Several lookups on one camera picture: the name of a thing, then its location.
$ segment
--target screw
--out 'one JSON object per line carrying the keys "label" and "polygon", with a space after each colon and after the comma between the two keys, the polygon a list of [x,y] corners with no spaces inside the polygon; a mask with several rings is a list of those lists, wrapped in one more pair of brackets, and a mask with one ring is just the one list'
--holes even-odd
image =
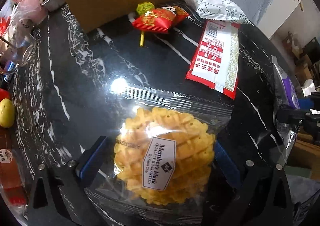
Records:
{"label": "screw", "polygon": [[39,170],[44,170],[45,164],[40,164],[40,165],[38,166],[38,168],[39,168]]}
{"label": "screw", "polygon": [[283,168],[282,165],[276,164],[276,169],[278,169],[280,171],[280,170],[282,170],[282,168]]}
{"label": "screw", "polygon": [[70,160],[68,163],[67,163],[67,165],[68,165],[68,167],[74,167],[75,165],[76,165],[76,163],[77,163],[77,161],[75,161],[75,160]]}
{"label": "screw", "polygon": [[254,162],[253,162],[252,160],[247,160],[247,161],[245,162],[245,164],[246,164],[248,167],[253,167]]}

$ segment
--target black marble table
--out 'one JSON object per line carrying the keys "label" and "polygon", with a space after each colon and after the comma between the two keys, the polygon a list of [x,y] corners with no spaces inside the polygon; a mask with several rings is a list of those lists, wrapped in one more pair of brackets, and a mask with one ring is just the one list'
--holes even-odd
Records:
{"label": "black marble table", "polygon": [[[26,182],[32,181],[39,164],[61,166],[78,159],[100,135],[118,129],[117,106],[108,90],[119,77],[136,85],[234,105],[231,120],[218,138],[226,150],[237,152],[236,164],[248,159],[270,166],[283,163],[284,146],[273,125],[271,55],[298,84],[257,27],[242,24],[239,29],[239,83],[233,101],[185,80],[203,21],[192,14],[168,35],[147,33],[141,48],[140,33],[131,26],[133,17],[123,16],[86,35],[65,5],[35,29],[35,54],[13,82],[18,109],[15,138],[25,162]],[[110,225],[136,224],[135,219],[102,207],[94,190],[87,193]]]}

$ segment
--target glass cup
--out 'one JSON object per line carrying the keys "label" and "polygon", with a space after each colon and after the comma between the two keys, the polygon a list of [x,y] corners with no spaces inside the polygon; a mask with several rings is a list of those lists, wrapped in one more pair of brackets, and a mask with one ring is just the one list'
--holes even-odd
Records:
{"label": "glass cup", "polygon": [[36,41],[20,22],[11,23],[3,37],[14,47],[0,42],[0,73],[12,74],[18,66],[28,63],[35,51]]}

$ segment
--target red and white snack package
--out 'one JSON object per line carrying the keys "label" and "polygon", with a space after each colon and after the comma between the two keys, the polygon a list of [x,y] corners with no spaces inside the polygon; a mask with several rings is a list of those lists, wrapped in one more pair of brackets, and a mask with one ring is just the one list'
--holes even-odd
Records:
{"label": "red and white snack package", "polygon": [[236,96],[239,24],[208,20],[186,78]]}

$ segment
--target white packet with line drawing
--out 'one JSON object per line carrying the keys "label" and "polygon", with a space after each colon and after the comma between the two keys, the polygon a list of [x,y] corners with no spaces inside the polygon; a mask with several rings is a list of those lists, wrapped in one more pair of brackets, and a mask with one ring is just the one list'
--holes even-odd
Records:
{"label": "white packet with line drawing", "polygon": [[247,23],[250,20],[241,8],[230,0],[184,0],[203,19]]}

